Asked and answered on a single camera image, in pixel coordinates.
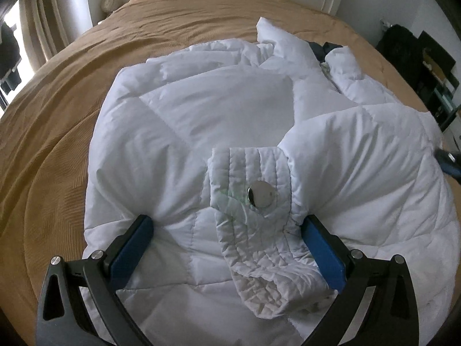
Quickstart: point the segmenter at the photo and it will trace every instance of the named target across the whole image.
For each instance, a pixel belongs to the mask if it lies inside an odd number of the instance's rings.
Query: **metal screw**
[[[102,258],[103,255],[104,255],[104,251],[102,249],[97,249],[96,251],[94,251],[91,254],[91,258],[95,259],[95,260],[98,260],[98,259]]]
[[[402,255],[395,255],[394,260],[397,264],[403,264],[405,262],[405,258]]]
[[[61,261],[61,257],[60,256],[55,256],[55,257],[51,258],[51,265],[56,265],[60,261]]]
[[[351,256],[354,258],[354,259],[361,259],[363,258],[363,252],[360,251],[359,249],[353,249],[351,252],[350,252]]]

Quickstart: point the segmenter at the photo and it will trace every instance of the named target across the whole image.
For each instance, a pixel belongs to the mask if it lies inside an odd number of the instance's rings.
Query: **brown blanket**
[[[261,16],[302,39],[350,46],[368,75],[425,110],[397,71],[337,18],[288,0],[131,0],[46,63],[0,120],[0,307],[29,345],[50,258],[78,259],[85,247],[88,145],[117,73],[196,43],[255,42]],[[452,187],[460,205],[460,187]]]

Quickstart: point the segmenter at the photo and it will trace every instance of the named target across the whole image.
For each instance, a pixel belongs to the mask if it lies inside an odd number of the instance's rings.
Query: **round decorative object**
[[[61,257],[60,256],[55,256],[55,257],[51,258],[51,265],[59,264],[60,261],[61,261]]]
[[[95,260],[98,260],[98,259],[102,258],[103,254],[104,254],[104,251],[102,249],[97,249],[96,251],[94,251],[91,254],[91,258],[95,259]]]
[[[122,5],[123,5],[122,0],[102,0],[101,10],[104,13],[110,14],[113,11],[117,10]]]
[[[405,258],[402,255],[395,255],[394,260],[397,264],[403,264],[405,262]]]
[[[256,208],[266,208],[275,198],[275,188],[264,181],[254,181],[247,192],[248,201]]]
[[[363,258],[363,252],[360,251],[359,249],[353,249],[353,250],[350,252],[350,254],[352,255],[352,257],[353,257],[354,259],[357,259],[357,260]]]

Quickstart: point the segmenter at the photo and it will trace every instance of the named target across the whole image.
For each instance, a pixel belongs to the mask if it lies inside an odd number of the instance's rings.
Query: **white jacket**
[[[215,41],[120,71],[90,145],[84,257],[147,214],[154,239],[118,295],[151,342],[297,346],[335,298],[300,237],[315,214],[349,248],[405,257],[425,344],[460,250],[437,124],[349,48],[327,55],[331,82],[308,43],[264,18],[257,29],[259,44]],[[256,180],[275,189],[268,208],[247,199]]]

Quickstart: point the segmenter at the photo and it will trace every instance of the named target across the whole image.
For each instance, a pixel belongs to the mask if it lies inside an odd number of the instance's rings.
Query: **blue object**
[[[331,235],[314,216],[305,218],[301,225],[301,236],[328,286],[341,292],[346,285],[346,267],[331,243],[337,242],[336,239],[343,243],[337,236]]]
[[[126,286],[153,236],[154,223],[150,217],[145,216],[110,266],[109,284],[114,290]]]

